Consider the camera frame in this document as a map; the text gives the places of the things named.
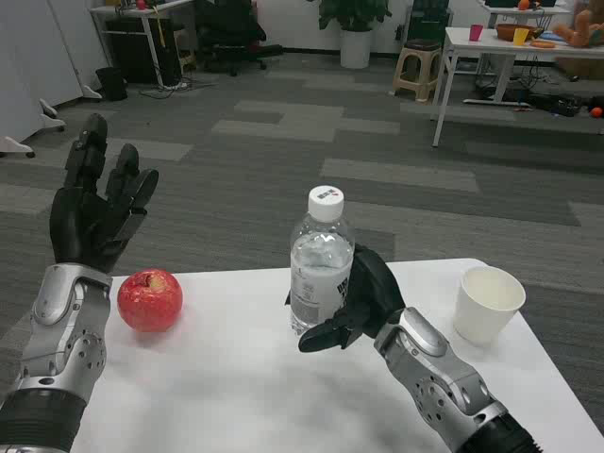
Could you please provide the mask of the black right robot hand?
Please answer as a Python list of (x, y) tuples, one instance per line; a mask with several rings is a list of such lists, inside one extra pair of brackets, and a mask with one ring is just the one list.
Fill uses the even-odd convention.
[(385, 325), (399, 322), (405, 308), (389, 266), (377, 252), (358, 245), (344, 306), (325, 322), (303, 333), (298, 350), (313, 353), (333, 347), (346, 349), (363, 335), (375, 339)]

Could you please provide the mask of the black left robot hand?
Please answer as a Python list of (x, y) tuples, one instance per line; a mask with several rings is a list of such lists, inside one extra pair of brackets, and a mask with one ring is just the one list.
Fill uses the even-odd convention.
[(122, 147), (109, 172), (105, 195), (97, 193), (108, 147), (108, 123), (94, 113), (72, 143), (66, 176), (54, 197), (50, 238), (57, 263), (78, 263), (108, 274), (147, 215), (159, 182), (155, 169), (142, 170), (137, 148)]

